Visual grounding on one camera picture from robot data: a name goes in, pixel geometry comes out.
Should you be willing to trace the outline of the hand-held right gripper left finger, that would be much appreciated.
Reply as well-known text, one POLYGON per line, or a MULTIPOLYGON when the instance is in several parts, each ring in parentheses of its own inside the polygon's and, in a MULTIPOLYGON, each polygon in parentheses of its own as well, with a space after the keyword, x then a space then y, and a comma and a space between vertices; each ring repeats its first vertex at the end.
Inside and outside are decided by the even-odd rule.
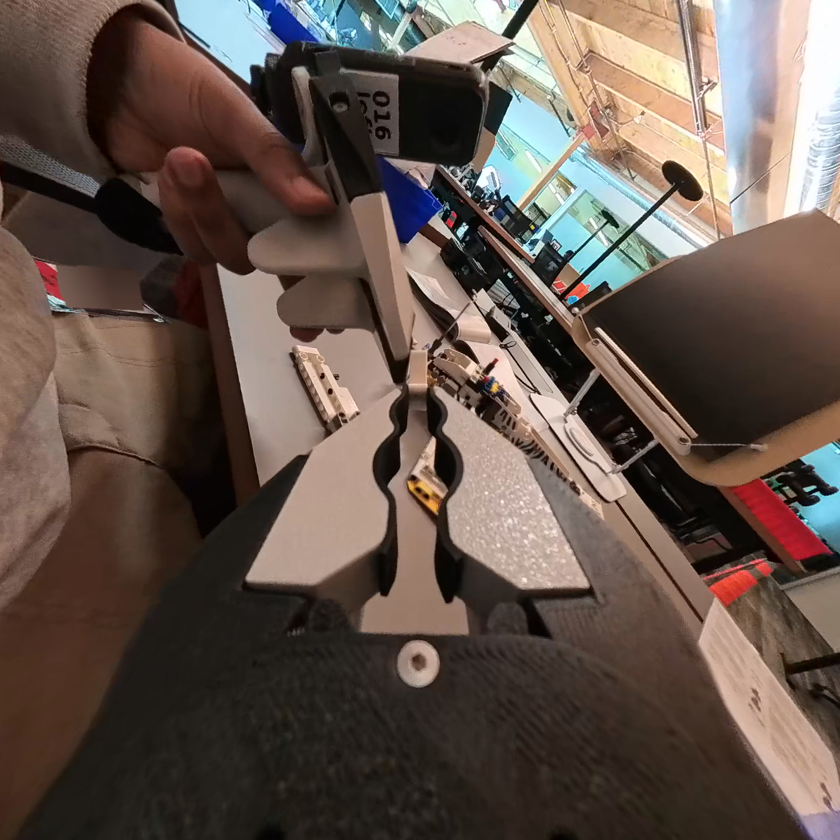
POLYGON ((313 601, 369 601, 396 579, 404 389, 395 388, 305 458, 245 583, 313 601))

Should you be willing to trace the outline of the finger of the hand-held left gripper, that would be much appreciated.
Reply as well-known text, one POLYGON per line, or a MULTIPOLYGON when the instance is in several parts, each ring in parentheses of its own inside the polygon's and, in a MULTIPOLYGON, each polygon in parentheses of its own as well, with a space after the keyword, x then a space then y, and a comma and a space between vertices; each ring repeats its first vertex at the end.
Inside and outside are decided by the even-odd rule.
POLYGON ((394 382, 406 382, 415 311, 403 252, 384 192, 355 197, 350 212, 365 264, 374 323, 394 382))

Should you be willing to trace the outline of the white angled lego beam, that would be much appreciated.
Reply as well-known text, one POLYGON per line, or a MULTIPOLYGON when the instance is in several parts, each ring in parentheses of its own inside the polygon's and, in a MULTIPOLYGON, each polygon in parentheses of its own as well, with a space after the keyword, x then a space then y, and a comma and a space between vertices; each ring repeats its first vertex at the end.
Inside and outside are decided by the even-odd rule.
POLYGON ((405 385, 410 404, 414 407, 425 406, 429 390, 428 351, 426 348, 411 351, 405 385))

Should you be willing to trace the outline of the white studded lego plate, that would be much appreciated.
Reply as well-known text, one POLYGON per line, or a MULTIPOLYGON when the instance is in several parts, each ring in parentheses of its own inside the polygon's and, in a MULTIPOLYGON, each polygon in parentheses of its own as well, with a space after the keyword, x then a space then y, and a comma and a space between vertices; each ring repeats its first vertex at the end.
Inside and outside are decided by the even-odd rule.
POLYGON ((327 434, 339 431, 360 414, 350 390, 341 385, 318 349, 294 344, 290 358, 327 434))

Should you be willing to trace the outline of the person's left hand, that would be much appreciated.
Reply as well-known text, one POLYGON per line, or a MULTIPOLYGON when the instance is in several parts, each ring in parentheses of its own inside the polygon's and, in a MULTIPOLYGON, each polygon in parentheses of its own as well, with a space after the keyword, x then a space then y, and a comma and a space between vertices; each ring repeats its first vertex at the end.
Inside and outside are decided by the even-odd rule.
POLYGON ((333 209, 299 152, 215 65, 137 7, 96 37, 87 72, 90 136, 119 172, 157 174, 161 211, 182 254, 239 275, 249 237, 217 170, 248 170, 294 214, 333 209))

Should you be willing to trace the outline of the white paper sheet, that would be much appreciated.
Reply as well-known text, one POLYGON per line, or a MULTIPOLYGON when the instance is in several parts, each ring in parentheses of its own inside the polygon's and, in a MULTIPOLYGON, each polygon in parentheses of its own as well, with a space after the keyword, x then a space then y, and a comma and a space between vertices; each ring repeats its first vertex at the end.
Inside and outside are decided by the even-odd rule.
POLYGON ((408 269, 407 274, 412 288, 420 298, 427 301, 429 307, 443 309, 452 313, 456 313, 460 309, 459 304, 448 296, 434 277, 416 272, 413 269, 408 269))

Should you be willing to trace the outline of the cardboard flap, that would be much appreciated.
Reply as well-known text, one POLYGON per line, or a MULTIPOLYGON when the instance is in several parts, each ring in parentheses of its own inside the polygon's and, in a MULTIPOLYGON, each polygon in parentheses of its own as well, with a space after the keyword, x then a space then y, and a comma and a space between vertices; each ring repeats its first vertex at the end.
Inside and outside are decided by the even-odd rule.
POLYGON ((514 43, 512 38, 496 34, 477 22, 465 21, 426 39, 406 54, 415 58, 479 65, 490 58, 508 54, 514 43))

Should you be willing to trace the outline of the blue storage bin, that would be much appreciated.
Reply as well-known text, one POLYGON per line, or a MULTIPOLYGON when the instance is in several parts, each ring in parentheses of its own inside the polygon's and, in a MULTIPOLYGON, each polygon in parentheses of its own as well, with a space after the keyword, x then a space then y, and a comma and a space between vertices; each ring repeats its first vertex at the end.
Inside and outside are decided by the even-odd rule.
POLYGON ((442 205, 427 188, 420 186, 386 158, 377 156, 376 162, 397 239, 401 245, 407 245, 439 213, 442 205))

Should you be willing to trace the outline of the striped instruction booklet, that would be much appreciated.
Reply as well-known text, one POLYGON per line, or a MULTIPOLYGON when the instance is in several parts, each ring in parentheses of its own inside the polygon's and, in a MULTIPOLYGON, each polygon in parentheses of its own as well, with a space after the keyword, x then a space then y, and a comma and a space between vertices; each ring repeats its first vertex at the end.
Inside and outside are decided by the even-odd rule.
POLYGON ((547 445, 529 419, 522 414, 521 409, 516 409, 512 402, 507 404, 489 402, 482 409, 476 409, 476 414, 521 450, 525 456, 550 469, 589 509, 600 519, 604 519, 602 503, 572 477, 560 458, 547 445))

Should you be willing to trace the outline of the black electronic box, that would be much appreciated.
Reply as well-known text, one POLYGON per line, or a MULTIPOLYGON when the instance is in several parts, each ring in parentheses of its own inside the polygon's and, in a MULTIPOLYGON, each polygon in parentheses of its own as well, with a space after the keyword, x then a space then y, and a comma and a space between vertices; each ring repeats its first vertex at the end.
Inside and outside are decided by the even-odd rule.
POLYGON ((509 289, 503 283, 507 267, 483 239, 471 240, 467 245, 456 238, 451 239, 441 249, 440 257, 466 291, 483 290, 497 301, 509 295, 509 289))

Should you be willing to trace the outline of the short black disc stand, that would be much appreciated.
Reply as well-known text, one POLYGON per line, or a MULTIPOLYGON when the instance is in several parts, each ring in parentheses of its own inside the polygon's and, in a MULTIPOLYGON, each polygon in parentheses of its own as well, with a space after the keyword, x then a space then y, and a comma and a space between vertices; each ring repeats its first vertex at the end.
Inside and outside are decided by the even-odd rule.
POLYGON ((580 252, 582 252, 586 246, 588 246, 594 239, 596 239, 605 228, 618 229, 620 226, 614 215, 607 209, 601 210, 600 219, 600 222, 597 224, 597 226, 594 228, 591 234, 587 237, 587 239, 581 245, 579 245, 574 250, 574 252, 571 253, 571 256, 567 258, 567 262, 571 263, 574 257, 578 256, 580 252))

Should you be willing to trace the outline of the person's tan pants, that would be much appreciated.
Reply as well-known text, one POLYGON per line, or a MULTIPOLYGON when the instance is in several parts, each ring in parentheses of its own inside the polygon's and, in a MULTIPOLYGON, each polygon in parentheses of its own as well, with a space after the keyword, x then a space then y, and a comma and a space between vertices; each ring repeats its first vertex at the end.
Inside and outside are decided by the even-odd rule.
POLYGON ((164 583, 234 504, 207 332, 81 314, 53 323, 70 510, 2 609, 2 838, 84 739, 164 583))

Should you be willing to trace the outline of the tall black disc stand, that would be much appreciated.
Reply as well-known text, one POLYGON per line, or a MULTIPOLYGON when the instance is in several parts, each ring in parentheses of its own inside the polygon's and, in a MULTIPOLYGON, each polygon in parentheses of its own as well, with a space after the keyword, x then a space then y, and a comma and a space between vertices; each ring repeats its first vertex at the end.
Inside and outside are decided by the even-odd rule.
POLYGON ((649 218, 654 216, 672 196, 678 194, 692 204, 698 203, 703 198, 704 190, 701 184, 697 178, 681 163, 666 160, 663 164, 661 164, 660 171, 668 183, 668 189, 666 192, 662 193, 662 195, 655 200, 646 211, 644 211, 642 216, 626 227, 619 237, 607 247, 605 252, 598 256, 572 283, 570 283, 569 286, 567 286, 567 288, 562 291, 560 294, 560 299, 562 301, 567 301, 569 296, 573 292, 577 291, 578 286, 588 280, 589 276, 598 270, 609 258, 609 256, 616 252, 621 245, 632 237, 636 231, 645 222, 647 222, 649 218))

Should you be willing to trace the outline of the dark tilted monitor on stand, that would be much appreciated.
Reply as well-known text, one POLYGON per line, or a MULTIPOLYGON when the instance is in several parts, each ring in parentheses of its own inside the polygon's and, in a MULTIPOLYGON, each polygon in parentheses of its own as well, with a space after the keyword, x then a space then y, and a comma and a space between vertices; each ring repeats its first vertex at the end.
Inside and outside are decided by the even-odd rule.
POLYGON ((738 487, 838 440, 839 226, 818 210, 660 263, 572 337, 687 475, 738 487))

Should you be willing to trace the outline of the white cardboard box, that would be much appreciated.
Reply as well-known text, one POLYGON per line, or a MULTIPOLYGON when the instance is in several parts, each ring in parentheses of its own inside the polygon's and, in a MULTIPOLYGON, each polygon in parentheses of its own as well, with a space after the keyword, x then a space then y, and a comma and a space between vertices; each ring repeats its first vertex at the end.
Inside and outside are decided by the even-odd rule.
POLYGON ((808 836, 838 838, 834 756, 718 599, 699 647, 731 718, 808 836))

